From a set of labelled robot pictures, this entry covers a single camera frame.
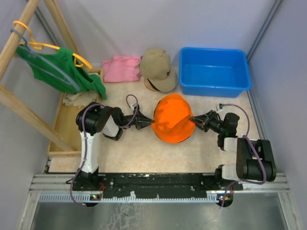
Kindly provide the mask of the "orange cap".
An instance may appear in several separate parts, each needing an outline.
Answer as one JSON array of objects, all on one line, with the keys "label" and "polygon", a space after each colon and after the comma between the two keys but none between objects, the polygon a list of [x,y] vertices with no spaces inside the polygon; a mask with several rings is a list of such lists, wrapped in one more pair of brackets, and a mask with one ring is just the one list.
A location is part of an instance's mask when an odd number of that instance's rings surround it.
[{"label": "orange cap", "polygon": [[190,121],[193,113],[189,103],[177,93],[162,98],[153,116],[152,130],[162,141],[170,144],[185,141],[196,127]]}]

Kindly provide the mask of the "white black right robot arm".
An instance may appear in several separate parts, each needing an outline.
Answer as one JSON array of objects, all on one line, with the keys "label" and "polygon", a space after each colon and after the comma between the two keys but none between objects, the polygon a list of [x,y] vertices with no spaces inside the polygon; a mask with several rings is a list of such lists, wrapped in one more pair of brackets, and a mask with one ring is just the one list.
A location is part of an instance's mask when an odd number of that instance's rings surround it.
[{"label": "white black right robot arm", "polygon": [[231,181],[263,184],[276,178],[277,169],[270,141],[251,140],[246,135],[238,137],[236,128],[239,119],[234,113],[227,113],[221,119],[213,110],[190,118],[198,129],[204,132],[212,130],[218,134],[217,145],[221,150],[236,154],[235,163],[220,165],[217,169],[214,184],[221,190],[226,189]]}]

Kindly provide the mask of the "beige cap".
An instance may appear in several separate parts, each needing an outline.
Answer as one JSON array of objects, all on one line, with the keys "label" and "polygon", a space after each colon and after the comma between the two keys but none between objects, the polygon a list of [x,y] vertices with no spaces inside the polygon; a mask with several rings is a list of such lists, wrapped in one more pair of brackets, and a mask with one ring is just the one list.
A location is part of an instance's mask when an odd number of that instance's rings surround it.
[{"label": "beige cap", "polygon": [[145,50],[139,71],[141,76],[149,79],[160,92],[171,92],[178,84],[178,76],[171,64],[170,56],[163,48]]}]

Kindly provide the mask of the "wooden hat stand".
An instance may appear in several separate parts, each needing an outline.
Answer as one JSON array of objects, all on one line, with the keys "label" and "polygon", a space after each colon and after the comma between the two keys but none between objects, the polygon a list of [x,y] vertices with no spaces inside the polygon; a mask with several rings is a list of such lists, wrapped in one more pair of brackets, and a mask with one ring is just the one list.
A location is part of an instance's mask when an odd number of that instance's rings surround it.
[{"label": "wooden hat stand", "polygon": [[148,90],[150,90],[150,91],[153,91],[153,92],[158,92],[159,90],[158,89],[156,89],[151,83],[150,83],[150,81],[148,80],[148,79],[144,79],[144,86],[148,89]]}]

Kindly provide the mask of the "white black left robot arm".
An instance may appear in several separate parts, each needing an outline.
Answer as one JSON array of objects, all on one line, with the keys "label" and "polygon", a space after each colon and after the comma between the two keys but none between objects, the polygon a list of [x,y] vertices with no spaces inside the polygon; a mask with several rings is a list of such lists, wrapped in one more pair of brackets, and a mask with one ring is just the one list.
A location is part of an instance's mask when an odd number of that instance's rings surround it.
[{"label": "white black left robot arm", "polygon": [[76,117],[76,125],[81,135],[81,163],[78,174],[84,174],[83,185],[89,190],[96,189],[100,184],[98,174],[98,139],[100,133],[104,137],[119,140],[123,130],[134,126],[141,130],[154,123],[140,111],[135,103],[131,106],[133,114],[125,115],[119,107],[103,106],[92,102],[82,109]]}]

